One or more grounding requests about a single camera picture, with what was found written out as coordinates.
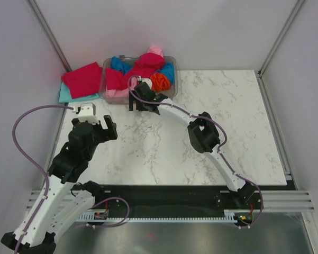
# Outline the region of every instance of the white wall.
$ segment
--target white wall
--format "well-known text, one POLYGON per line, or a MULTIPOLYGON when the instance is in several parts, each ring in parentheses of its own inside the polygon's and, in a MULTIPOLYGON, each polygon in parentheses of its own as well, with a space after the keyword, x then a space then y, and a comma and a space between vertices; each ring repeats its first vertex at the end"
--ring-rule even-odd
MULTIPOLYGON (((24 0, 0 0, 0 239, 21 223, 41 174, 15 148, 12 126, 25 111, 58 100, 64 70, 24 0)), ((23 122, 21 146, 46 162, 60 110, 43 110, 23 122)), ((0 254, 12 253, 0 243, 0 254)))
POLYGON ((72 69, 157 44, 183 70, 260 69, 296 0, 37 0, 72 69))
POLYGON ((305 3, 264 75, 295 180, 318 213, 318 0, 305 3))

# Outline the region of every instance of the folded cloth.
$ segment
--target folded cloth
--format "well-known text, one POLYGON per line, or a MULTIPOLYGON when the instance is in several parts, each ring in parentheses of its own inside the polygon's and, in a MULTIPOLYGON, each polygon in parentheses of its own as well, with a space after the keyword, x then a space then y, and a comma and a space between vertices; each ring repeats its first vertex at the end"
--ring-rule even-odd
POLYGON ((157 72, 164 74, 168 78, 170 85, 174 84, 174 67, 170 62, 167 62, 161 70, 158 70, 157 72))
MULTIPOLYGON (((132 78, 131 89, 134 90, 134 87, 138 84, 138 80, 136 78, 132 78)), ((123 90, 107 90, 106 89, 106 97, 108 98, 116 98, 116 97, 128 97, 128 88, 123 90)))
POLYGON ((99 91, 102 68, 94 62, 77 70, 67 72, 62 81, 68 86, 73 99, 95 94, 99 91))
POLYGON ((120 80, 121 71, 106 68, 106 88, 107 90, 124 90, 127 88, 127 82, 130 77, 137 75, 142 78, 150 78, 155 71, 161 69, 164 65, 165 61, 162 56, 154 53, 145 53, 134 63, 133 68, 123 76, 122 81, 120 80))
POLYGON ((113 57, 111 61, 111 68, 117 71, 121 71, 122 75, 125 75, 132 68, 132 66, 121 61, 118 57, 113 57))
POLYGON ((150 80, 152 81, 152 90, 155 92, 160 92, 163 90, 168 90, 170 88, 170 81, 168 78, 159 72, 154 73, 150 80))
POLYGON ((60 97, 59 97, 59 102, 60 103, 66 103, 66 102, 83 102, 83 101, 90 101, 92 99, 98 99, 99 95, 98 94, 92 94, 88 95, 85 97, 80 97, 77 99, 72 99, 70 96, 70 92, 68 87, 65 85, 65 83, 61 83, 61 89, 60 89, 60 97))
POLYGON ((157 46, 150 46, 147 50, 147 53, 154 53, 157 54, 159 56, 163 57, 163 51, 161 48, 157 47, 157 46))

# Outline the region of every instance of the light pink cloth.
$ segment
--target light pink cloth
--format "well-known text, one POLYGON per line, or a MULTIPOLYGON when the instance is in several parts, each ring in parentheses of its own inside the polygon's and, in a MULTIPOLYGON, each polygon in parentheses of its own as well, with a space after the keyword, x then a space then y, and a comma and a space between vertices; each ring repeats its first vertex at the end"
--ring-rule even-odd
MULTIPOLYGON (((131 89, 134 90, 134 87, 137 85, 138 81, 136 78, 132 78, 131 89)), ((119 97, 128 97, 128 88, 123 90, 107 90, 106 89, 106 97, 108 98, 119 98, 119 97)))
POLYGON ((163 57, 163 50, 157 46, 150 46, 147 50, 147 53, 154 53, 163 57))

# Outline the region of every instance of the plastic bin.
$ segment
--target plastic bin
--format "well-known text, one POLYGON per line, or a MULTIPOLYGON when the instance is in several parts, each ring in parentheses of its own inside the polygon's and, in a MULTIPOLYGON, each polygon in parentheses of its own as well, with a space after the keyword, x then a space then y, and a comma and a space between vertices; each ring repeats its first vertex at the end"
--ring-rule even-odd
MULTIPOLYGON (((161 91, 160 93, 165 94, 168 96, 168 98, 173 99, 177 93, 178 93, 178 89, 179 89, 179 82, 178 82, 178 78, 177 78, 177 67, 176 67, 176 61, 174 57, 163 57, 164 60, 166 62, 170 62, 173 64, 174 66, 174 80, 175 83, 172 84, 172 86, 170 87, 170 89, 166 90, 166 91, 161 91)), ((125 56, 119 56, 119 59, 122 60, 123 62, 126 62, 127 64, 129 64, 130 66, 134 65, 134 62, 139 60, 139 57, 125 57, 125 56)), ((111 66, 111 61, 112 58, 108 58, 104 61, 103 63, 103 71, 102 71, 102 82, 101 82, 101 87, 100 87, 100 97, 104 100, 107 101, 107 103, 111 103, 111 104, 128 104, 128 96, 127 97, 118 97, 118 98, 110 98, 110 97, 106 97, 106 72, 105 69, 107 67, 111 66)))

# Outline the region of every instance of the white marble surface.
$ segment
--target white marble surface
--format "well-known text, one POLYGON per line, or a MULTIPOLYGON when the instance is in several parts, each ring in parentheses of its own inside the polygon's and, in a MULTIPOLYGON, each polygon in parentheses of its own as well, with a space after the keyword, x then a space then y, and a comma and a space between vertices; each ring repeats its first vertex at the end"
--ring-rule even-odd
MULTIPOLYGON (((179 71, 178 76, 180 88, 174 102, 193 113, 207 111, 224 127, 229 141, 223 149, 237 171, 259 185, 285 185, 254 71, 179 71)), ((191 147, 187 130, 177 122, 154 113, 129 112, 128 105, 107 104, 101 99, 92 102, 99 119, 111 115, 119 137, 98 146, 79 182, 225 184, 214 165, 191 147)), ((56 154, 67 141, 72 118, 75 114, 67 111, 56 154)))

